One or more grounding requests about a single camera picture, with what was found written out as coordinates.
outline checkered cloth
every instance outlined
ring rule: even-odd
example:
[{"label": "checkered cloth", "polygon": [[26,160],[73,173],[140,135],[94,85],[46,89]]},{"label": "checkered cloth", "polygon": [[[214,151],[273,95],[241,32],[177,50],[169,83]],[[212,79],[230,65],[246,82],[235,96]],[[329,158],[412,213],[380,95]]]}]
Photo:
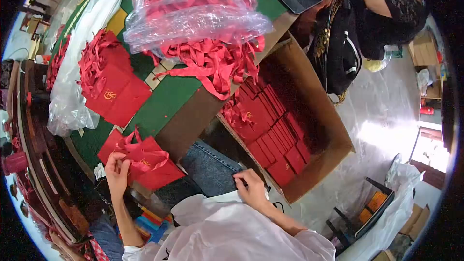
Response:
[{"label": "checkered cloth", "polygon": [[95,253],[96,261],[109,261],[105,252],[103,252],[102,248],[100,247],[100,245],[98,245],[98,242],[95,240],[95,238],[90,240],[90,244],[93,247],[93,252]]}]

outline white plastic sheet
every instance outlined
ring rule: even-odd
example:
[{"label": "white plastic sheet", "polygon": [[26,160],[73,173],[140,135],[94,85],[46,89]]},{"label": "white plastic sheet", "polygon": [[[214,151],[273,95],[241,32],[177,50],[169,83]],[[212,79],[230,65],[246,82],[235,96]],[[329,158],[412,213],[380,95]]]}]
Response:
[{"label": "white plastic sheet", "polygon": [[413,212],[413,188],[421,174],[413,165],[400,163],[398,154],[388,172],[385,185],[395,192],[395,199],[385,209],[379,221],[361,239],[339,255],[339,261],[371,260],[386,250]]},{"label": "white plastic sheet", "polygon": [[78,61],[86,42],[118,11],[122,0],[90,0],[83,11],[51,90],[47,128],[53,135],[68,136],[71,130],[79,128],[95,129],[100,115],[85,107],[86,99],[81,95]]}]

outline black lace top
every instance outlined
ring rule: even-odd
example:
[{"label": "black lace top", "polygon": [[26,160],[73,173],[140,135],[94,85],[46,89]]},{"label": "black lace top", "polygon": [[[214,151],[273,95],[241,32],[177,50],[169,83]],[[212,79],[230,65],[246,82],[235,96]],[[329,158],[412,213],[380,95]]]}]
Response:
[{"label": "black lace top", "polygon": [[417,0],[385,0],[391,18],[367,9],[364,0],[350,1],[361,52],[371,60],[382,60],[386,45],[407,44],[426,24],[428,12]]},{"label": "black lace top", "polygon": [[385,0],[393,20],[409,23],[413,26],[419,24],[424,6],[417,0]]}]

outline hand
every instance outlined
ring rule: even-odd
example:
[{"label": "hand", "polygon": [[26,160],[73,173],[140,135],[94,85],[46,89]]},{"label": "hand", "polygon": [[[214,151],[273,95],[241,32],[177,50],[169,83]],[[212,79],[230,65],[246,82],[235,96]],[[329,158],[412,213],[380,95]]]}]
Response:
[{"label": "hand", "polygon": [[113,152],[105,165],[106,181],[113,202],[121,201],[127,188],[127,172],[131,161],[128,159],[121,161],[125,156],[124,153]]},{"label": "hand", "polygon": [[[266,199],[266,188],[264,182],[259,178],[258,174],[248,169],[233,175],[235,184],[239,190],[239,195],[250,207],[254,208],[261,214],[266,214],[268,210],[274,208],[269,200]],[[245,188],[242,178],[248,183],[248,188]]]}]

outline stack of red bags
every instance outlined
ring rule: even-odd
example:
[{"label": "stack of red bags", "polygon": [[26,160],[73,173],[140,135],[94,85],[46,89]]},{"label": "stack of red bags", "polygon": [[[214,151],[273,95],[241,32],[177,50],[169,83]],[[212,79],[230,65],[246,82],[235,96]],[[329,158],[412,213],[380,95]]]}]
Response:
[{"label": "stack of red bags", "polygon": [[[134,136],[137,143],[132,144]],[[126,154],[125,159],[132,161],[128,175],[129,184],[137,181],[154,191],[185,176],[169,159],[169,153],[154,141],[153,136],[142,141],[137,127],[127,137],[123,137],[119,130],[114,129],[100,149],[98,157],[106,163],[112,152],[122,152]]]},{"label": "stack of red bags", "polygon": [[263,79],[258,85],[247,79],[239,91],[221,112],[259,165],[283,187],[310,163],[305,129],[282,104],[282,91]]},{"label": "stack of red bags", "polygon": [[100,30],[78,62],[85,106],[109,123],[125,127],[150,97],[150,87],[133,73],[129,54],[113,32]]},{"label": "stack of red bags", "polygon": [[65,38],[65,44],[63,44],[63,41],[60,42],[58,52],[53,57],[53,61],[51,61],[48,65],[47,91],[51,91],[51,89],[53,88],[53,84],[55,84],[59,68],[61,67],[61,63],[63,62],[63,59],[65,57],[66,50],[68,49],[70,36],[71,35],[67,35],[67,37]]}]

